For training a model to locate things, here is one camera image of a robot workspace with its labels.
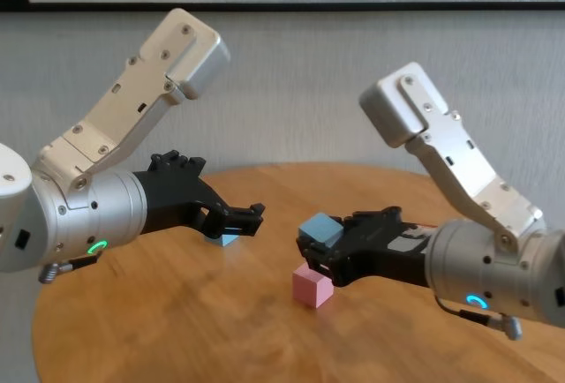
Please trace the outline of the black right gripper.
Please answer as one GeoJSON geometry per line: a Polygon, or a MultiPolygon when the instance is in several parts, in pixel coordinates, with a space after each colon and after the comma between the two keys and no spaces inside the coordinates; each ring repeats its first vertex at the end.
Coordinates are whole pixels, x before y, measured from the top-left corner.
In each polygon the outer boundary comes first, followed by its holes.
{"type": "Polygon", "coordinates": [[[343,217],[346,255],[340,252],[344,235],[332,242],[298,236],[298,250],[311,270],[338,288],[369,276],[426,288],[425,254],[434,227],[405,222],[402,212],[400,207],[386,207],[343,217]]]}

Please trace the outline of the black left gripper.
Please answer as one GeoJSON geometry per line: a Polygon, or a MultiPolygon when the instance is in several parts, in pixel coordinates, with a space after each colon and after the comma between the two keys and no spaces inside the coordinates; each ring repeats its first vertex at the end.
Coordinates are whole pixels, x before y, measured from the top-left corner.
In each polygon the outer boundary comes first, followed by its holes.
{"type": "Polygon", "coordinates": [[[186,157],[177,150],[152,154],[146,171],[134,175],[146,196],[143,234],[185,226],[207,237],[254,236],[263,223],[265,206],[232,207],[203,180],[206,160],[186,157]]]}

